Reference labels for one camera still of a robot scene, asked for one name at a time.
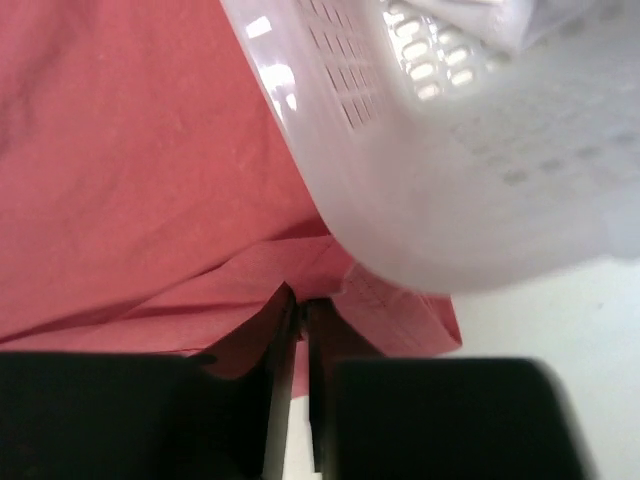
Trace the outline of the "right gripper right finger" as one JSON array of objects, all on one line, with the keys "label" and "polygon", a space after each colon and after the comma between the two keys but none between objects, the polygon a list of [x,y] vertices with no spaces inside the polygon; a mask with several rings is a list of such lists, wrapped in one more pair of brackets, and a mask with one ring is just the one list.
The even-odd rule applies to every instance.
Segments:
[{"label": "right gripper right finger", "polygon": [[389,358],[308,305],[309,422],[326,479],[590,479],[556,376],[527,358]]}]

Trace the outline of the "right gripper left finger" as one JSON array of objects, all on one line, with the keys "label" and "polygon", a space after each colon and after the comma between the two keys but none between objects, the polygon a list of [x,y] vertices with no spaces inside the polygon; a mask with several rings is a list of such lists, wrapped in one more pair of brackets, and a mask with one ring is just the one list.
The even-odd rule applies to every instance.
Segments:
[{"label": "right gripper left finger", "polygon": [[287,285],[192,356],[5,352],[5,479],[279,479],[296,344]]}]

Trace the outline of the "pink t-shirt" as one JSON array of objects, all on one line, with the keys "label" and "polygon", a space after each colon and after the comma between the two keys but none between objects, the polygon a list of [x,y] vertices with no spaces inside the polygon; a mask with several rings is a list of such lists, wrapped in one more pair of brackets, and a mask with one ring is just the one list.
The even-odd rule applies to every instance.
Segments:
[{"label": "pink t-shirt", "polygon": [[217,1],[1,5],[1,348],[148,353],[245,374],[278,288],[347,346],[457,349],[450,300],[329,233]]}]

